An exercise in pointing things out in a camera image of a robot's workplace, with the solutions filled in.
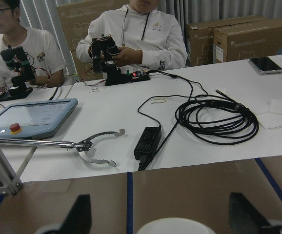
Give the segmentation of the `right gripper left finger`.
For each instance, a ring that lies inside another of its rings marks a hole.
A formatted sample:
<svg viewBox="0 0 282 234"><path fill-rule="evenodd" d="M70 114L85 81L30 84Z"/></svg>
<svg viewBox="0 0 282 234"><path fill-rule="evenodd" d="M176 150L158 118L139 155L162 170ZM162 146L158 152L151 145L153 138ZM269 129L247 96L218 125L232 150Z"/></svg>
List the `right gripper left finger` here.
<svg viewBox="0 0 282 234"><path fill-rule="evenodd" d="M36 234L89 234L92 227L90 195L79 195L62 224L46 225Z"/></svg>

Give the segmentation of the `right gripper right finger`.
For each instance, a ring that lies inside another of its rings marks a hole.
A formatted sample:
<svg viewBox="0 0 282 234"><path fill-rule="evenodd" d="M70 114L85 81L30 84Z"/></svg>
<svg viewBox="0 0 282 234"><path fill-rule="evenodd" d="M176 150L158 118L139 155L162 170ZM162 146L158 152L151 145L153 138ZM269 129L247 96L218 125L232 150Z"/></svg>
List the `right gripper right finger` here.
<svg viewBox="0 0 282 234"><path fill-rule="evenodd" d="M230 194L228 216L235 234L282 234L282 225L272 225L242 193Z"/></svg>

